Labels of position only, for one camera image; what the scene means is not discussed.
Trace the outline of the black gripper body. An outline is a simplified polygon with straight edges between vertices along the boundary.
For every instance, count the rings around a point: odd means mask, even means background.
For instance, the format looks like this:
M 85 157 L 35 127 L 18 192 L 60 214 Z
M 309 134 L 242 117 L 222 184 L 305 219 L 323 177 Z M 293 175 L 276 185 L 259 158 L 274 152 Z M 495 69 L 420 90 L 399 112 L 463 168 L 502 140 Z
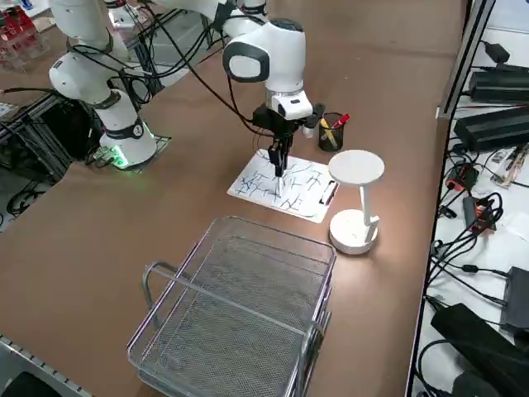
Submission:
M 307 117 L 287 120 L 265 105 L 257 107 L 252 115 L 252 124 L 272 132 L 275 140 L 292 138 L 306 121 Z

